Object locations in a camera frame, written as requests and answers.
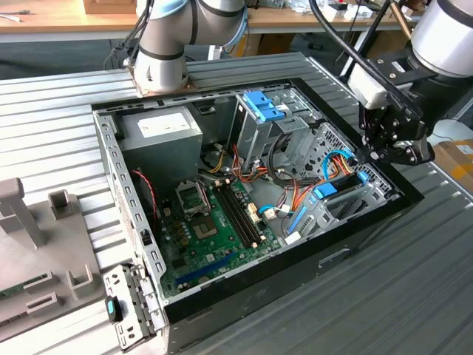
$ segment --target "black wire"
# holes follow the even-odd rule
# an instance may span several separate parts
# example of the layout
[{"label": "black wire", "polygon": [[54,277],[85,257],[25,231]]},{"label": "black wire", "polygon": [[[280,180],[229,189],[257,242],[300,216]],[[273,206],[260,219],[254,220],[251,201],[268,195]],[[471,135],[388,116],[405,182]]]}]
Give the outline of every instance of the black wire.
[{"label": "black wire", "polygon": [[327,33],[333,38],[333,40],[348,53],[353,60],[360,65],[360,67],[367,72],[373,79],[375,79],[390,95],[391,99],[397,108],[410,118],[416,118],[420,120],[422,118],[422,110],[416,105],[410,98],[408,98],[402,91],[400,91],[396,85],[394,85],[384,74],[365,58],[363,58],[352,46],[345,43],[344,40],[338,35],[335,29],[332,27],[329,21],[325,18],[324,14],[320,11],[316,0],[310,0],[310,8],[312,9],[313,15],[317,18],[317,21],[327,31]]},{"label": "black wire", "polygon": [[[367,35],[364,38],[363,42],[361,43],[360,49],[358,52],[360,53],[361,56],[366,57],[369,47],[372,45],[376,29],[378,28],[378,25],[380,24],[381,20],[383,19],[384,15],[387,12],[387,9],[389,9],[389,6],[391,5],[390,0],[385,0],[383,3],[383,6],[378,11],[378,15],[375,17],[375,20],[372,22],[370,28],[368,29]],[[355,66],[355,62],[352,61],[348,67],[348,70],[345,72],[343,75],[345,79],[348,79],[350,75],[352,74],[353,67]]]},{"label": "black wire", "polygon": [[225,51],[225,53],[227,53],[227,54],[233,53],[235,47],[236,47],[236,44],[233,45],[233,47],[231,48],[231,50],[229,52]]},{"label": "black wire", "polygon": [[[350,43],[350,37],[352,35],[352,31],[353,31],[353,26],[355,25],[355,21],[356,21],[356,18],[358,17],[358,13],[360,12],[360,6],[361,6],[361,0],[358,0],[358,6],[356,7],[356,13],[355,13],[355,17],[353,17],[353,21],[352,21],[352,24],[350,25],[350,29],[348,30],[348,32],[345,34],[345,42],[348,40],[348,43]],[[337,59],[333,62],[333,65],[332,65],[332,68],[335,67],[335,65],[337,64],[337,62],[341,59],[341,57],[343,57],[343,54],[345,54],[345,51],[342,50],[340,55],[337,57]]]},{"label": "black wire", "polygon": [[[103,69],[106,70],[106,64],[107,62],[109,61],[109,59],[112,57],[112,56],[117,56],[117,52],[118,51],[121,51],[121,50],[127,50],[129,49],[129,46],[131,44],[131,42],[133,41],[133,39],[135,39],[135,36],[137,35],[137,33],[139,31],[141,31],[141,34],[140,34],[140,39],[141,37],[143,36],[143,33],[144,33],[144,27],[148,24],[148,20],[149,20],[149,16],[151,15],[150,11],[149,11],[149,8],[154,4],[154,0],[146,0],[146,9],[143,11],[143,13],[141,14],[140,18],[138,19],[138,21],[136,22],[135,26],[133,27],[133,29],[130,31],[130,33],[122,40],[122,42],[116,44],[112,50],[110,51],[110,54],[106,57],[105,61],[103,61]],[[133,49],[133,54],[135,54],[136,52],[136,49],[139,45],[139,40],[138,40],[138,44],[137,46]]]},{"label": "black wire", "polygon": [[285,221],[286,218],[290,218],[290,215],[287,214],[287,215],[285,215],[284,217],[280,217],[280,218],[281,218],[281,234],[282,234],[282,237],[283,237],[283,238],[286,238],[286,233],[284,232],[284,226],[283,226],[283,224],[284,224],[284,221]]},{"label": "black wire", "polygon": [[286,142],[286,139],[288,139],[290,137],[290,133],[289,134],[285,134],[285,133],[280,133],[277,137],[276,137],[276,140],[273,142],[273,144],[271,144],[271,147],[268,151],[268,175],[270,176],[271,179],[273,179],[273,182],[279,186],[279,187],[282,187],[282,188],[286,188],[286,189],[291,189],[293,188],[293,182],[296,181],[300,186],[307,186],[307,185],[312,185],[314,183],[317,183],[319,181],[318,178],[316,177],[306,177],[306,178],[302,178],[302,179],[297,179],[296,176],[291,173],[291,172],[287,172],[287,171],[281,171],[281,174],[285,174],[287,176],[290,177],[290,179],[281,179],[279,176],[276,175],[275,171],[274,171],[274,165],[273,165],[273,156],[274,156],[274,152],[275,150],[279,149],[281,146],[284,146],[285,142]]},{"label": "black wire", "polygon": [[432,135],[434,135],[434,136],[437,137],[437,138],[445,138],[445,139],[448,139],[448,140],[450,140],[451,142],[454,141],[453,138],[446,137],[445,135],[437,135],[437,134],[435,134],[434,132],[432,132]]}]

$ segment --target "ribbed metal surface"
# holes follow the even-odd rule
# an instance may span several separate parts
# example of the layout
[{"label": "ribbed metal surface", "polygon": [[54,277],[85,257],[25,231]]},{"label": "ribbed metal surface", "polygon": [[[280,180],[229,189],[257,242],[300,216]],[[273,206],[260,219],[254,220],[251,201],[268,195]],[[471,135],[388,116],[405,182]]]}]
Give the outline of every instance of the ribbed metal surface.
[{"label": "ribbed metal surface", "polygon": [[[197,62],[198,87],[301,77],[356,125],[348,91],[300,54]],[[130,258],[89,104],[136,97],[123,70],[0,81],[0,176],[27,203],[76,193],[102,270]],[[400,170],[426,199],[373,246],[186,354],[470,354],[473,209],[432,166]],[[160,340],[131,354],[158,354]],[[1,354],[119,354],[102,302],[0,344]]]}]

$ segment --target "white connector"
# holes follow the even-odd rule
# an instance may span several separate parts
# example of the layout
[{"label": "white connector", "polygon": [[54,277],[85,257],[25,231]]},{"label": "white connector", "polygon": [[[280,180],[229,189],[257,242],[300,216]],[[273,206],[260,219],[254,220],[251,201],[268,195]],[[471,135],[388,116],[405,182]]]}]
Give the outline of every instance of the white connector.
[{"label": "white connector", "polygon": [[266,211],[263,212],[263,215],[265,216],[267,220],[273,220],[274,218],[277,217],[274,209],[267,209]]}]

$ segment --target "cardboard box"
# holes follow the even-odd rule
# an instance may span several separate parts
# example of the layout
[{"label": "cardboard box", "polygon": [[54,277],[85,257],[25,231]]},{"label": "cardboard box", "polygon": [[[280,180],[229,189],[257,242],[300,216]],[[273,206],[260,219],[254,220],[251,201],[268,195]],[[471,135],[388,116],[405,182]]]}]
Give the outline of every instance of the cardboard box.
[{"label": "cardboard box", "polygon": [[242,39],[235,45],[235,48],[230,48],[228,49],[231,51],[230,56],[236,58],[236,57],[250,57],[252,55],[257,55],[258,54],[258,48],[259,48],[259,43],[261,41],[261,36],[260,34],[244,34]]},{"label": "cardboard box", "polygon": [[136,0],[82,0],[86,13],[136,13]]},{"label": "cardboard box", "polygon": [[434,146],[435,163],[473,193],[473,139],[441,142]]}]

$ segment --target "blue connector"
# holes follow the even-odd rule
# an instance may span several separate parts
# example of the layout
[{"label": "blue connector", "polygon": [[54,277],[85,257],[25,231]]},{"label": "blue connector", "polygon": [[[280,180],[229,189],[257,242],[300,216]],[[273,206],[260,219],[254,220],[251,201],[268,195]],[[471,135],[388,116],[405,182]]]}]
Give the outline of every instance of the blue connector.
[{"label": "blue connector", "polygon": [[326,198],[327,196],[337,193],[337,189],[333,187],[331,183],[324,183],[323,185],[317,186],[313,193],[319,200]]},{"label": "blue connector", "polygon": [[307,207],[306,206],[303,206],[301,208],[301,210],[299,211],[299,213],[297,214],[297,217],[296,219],[292,222],[292,224],[289,226],[289,229],[287,230],[287,232],[289,234],[291,234],[293,232],[293,230],[296,228],[297,226],[297,223],[299,223],[302,219],[302,216],[304,216],[305,212],[307,212]]},{"label": "blue connector", "polygon": [[273,105],[271,99],[267,98],[261,91],[247,92],[243,95],[243,98],[263,122],[277,121],[286,117],[283,112],[280,112]]},{"label": "blue connector", "polygon": [[337,150],[333,150],[332,152],[329,152],[325,156],[324,161],[322,161],[322,171],[324,173],[324,179],[325,180],[328,180],[328,162],[330,161],[330,157],[334,154],[343,155],[345,157],[345,159],[351,158],[353,156],[353,153],[348,149],[346,149],[346,150],[345,149],[344,150],[337,149]]},{"label": "blue connector", "polygon": [[366,172],[359,172],[358,177],[361,179],[363,186],[365,186],[370,181],[370,176]]}]

